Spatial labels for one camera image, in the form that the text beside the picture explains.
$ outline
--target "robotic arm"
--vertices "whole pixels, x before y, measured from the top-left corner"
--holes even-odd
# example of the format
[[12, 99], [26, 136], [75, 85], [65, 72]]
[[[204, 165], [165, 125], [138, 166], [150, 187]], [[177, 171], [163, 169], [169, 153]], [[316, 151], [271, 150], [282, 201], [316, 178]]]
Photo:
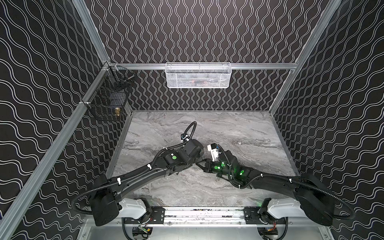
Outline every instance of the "robotic arm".
[[[298, 217], [302, 214], [303, 217], [306, 215], [312, 221], [325, 226], [331, 226], [333, 218], [354, 217], [352, 207], [333, 195], [313, 175], [287, 177], [242, 166], [230, 151], [224, 151], [218, 144], [208, 145], [212, 159], [198, 162], [198, 159], [202, 159], [204, 148], [199, 141], [192, 139], [196, 124], [193, 122], [181, 135], [181, 144], [163, 148], [148, 165], [110, 179], [105, 175], [99, 176], [91, 190], [79, 194], [72, 200], [71, 207], [79, 213], [93, 215], [96, 226], [102, 226], [116, 217], [131, 217], [138, 219], [140, 223], [147, 222], [152, 213], [148, 202], [145, 199], [134, 200], [124, 197], [151, 181], [174, 173], [178, 174], [196, 163], [204, 172], [214, 173], [228, 180], [236, 188], [265, 189], [297, 200], [300, 204], [295, 205], [289, 201], [285, 204], [284, 217]], [[189, 136], [187, 132], [191, 127], [193, 129]], [[77, 201], [85, 196], [88, 196], [92, 211], [82, 210], [76, 206]], [[335, 200], [345, 204], [351, 214], [333, 215]], [[276, 218], [282, 217], [275, 209], [284, 208], [275, 208], [274, 204], [271, 199], [264, 200], [259, 212], [260, 220], [271, 223]]]

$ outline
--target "black wallpaper with white wavy lines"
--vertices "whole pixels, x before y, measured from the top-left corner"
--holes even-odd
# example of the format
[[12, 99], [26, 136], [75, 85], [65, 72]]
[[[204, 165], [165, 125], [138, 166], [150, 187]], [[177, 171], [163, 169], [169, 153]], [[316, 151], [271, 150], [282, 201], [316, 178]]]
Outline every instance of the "black wallpaper with white wavy lines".
[[69, 0], [0, 0], [0, 219], [101, 68]]
[[291, 63], [328, 0], [85, 0], [115, 63]]
[[[86, 113], [12, 240], [77, 238], [83, 215], [70, 208], [70, 201], [107, 171], [125, 118], [124, 114], [118, 122], [98, 122]], [[89, 204], [85, 201], [81, 201], [81, 207]]]
[[[123, 77], [125, 72], [118, 71]], [[168, 88], [164, 71], [138, 71], [129, 103], [135, 110], [269, 110], [289, 70], [233, 70], [225, 89]]]
[[275, 114], [299, 172], [356, 211], [337, 240], [384, 239], [383, 63], [384, 1], [343, 0]]

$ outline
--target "white mesh basket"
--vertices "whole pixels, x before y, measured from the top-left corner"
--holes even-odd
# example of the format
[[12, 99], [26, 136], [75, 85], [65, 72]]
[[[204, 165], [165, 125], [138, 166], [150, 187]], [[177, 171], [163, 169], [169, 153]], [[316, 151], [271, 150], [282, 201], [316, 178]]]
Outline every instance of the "white mesh basket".
[[169, 88], [227, 88], [230, 63], [166, 63]]

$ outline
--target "black wire basket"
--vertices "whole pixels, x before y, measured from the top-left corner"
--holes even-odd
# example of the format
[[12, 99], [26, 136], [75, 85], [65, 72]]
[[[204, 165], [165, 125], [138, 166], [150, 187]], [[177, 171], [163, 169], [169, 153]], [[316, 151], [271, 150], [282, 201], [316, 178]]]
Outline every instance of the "black wire basket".
[[128, 90], [132, 85], [134, 77], [134, 73], [131, 73], [126, 78], [117, 78], [110, 72], [104, 75], [91, 97], [91, 102], [86, 104], [89, 112], [96, 120], [124, 120]]

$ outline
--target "gray marble surface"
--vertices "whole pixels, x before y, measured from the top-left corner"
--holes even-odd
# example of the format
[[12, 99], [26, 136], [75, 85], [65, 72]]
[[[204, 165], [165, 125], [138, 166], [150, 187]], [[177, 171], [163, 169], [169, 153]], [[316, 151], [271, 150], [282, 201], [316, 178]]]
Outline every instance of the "gray marble surface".
[[[166, 146], [178, 144], [180, 134], [197, 121], [194, 138], [203, 146], [220, 144], [240, 164], [260, 171], [294, 175], [267, 112], [134, 112], [113, 175], [152, 161]], [[205, 149], [205, 156], [211, 158]], [[193, 166], [179, 175], [157, 179], [128, 197], [145, 197], [162, 206], [259, 206], [264, 198], [285, 196], [261, 189], [236, 189]]]

